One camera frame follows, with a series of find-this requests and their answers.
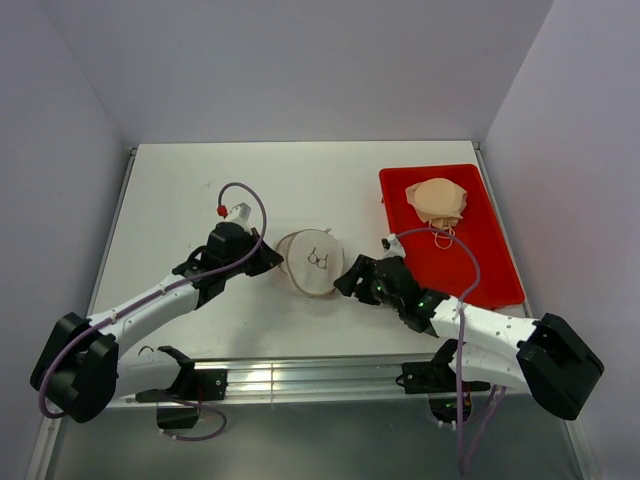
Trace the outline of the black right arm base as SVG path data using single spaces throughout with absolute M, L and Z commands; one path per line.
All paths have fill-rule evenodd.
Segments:
M 458 400 L 455 373 L 447 364 L 435 361 L 403 363 L 395 384 L 407 395 L 428 395 L 430 414 L 439 427 L 456 426 L 459 405 L 462 406 L 463 421 L 474 421 L 489 408 L 497 391 L 495 386 L 485 382 L 462 382 L 462 399 Z M 488 394 L 479 409 L 473 405 L 474 393 Z

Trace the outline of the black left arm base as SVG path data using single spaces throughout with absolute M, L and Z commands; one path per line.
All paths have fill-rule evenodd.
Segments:
M 181 386 L 165 390 L 147 390 L 137 393 L 137 403 L 155 403 L 156 424 L 163 434 L 184 437 L 199 420 L 218 420 L 213 436 L 220 435 L 226 428 L 226 415 L 209 402 L 225 399 L 228 385 L 228 371 L 222 368 L 194 369 Z

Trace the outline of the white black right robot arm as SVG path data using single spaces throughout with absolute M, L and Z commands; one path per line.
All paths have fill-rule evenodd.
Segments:
M 361 255 L 334 286 L 345 297 L 390 307 L 412 331 L 442 340 L 431 360 L 403 364 L 396 382 L 407 394 L 505 387 L 573 421 L 604 373 L 602 361 L 562 317 L 519 318 L 463 304 L 421 287 L 399 256 Z

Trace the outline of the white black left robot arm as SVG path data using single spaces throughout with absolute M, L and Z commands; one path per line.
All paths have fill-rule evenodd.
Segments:
M 132 361 L 124 360 L 124 354 L 163 325 L 216 298 L 235 276 L 255 277 L 282 261 L 256 229 L 223 221 L 204 245 L 147 292 L 89 317 L 64 315 L 30 378 L 40 412 L 49 419 L 69 416 L 85 423 L 112 400 L 128 395 L 195 398 L 195 362 L 178 349 L 155 347 Z

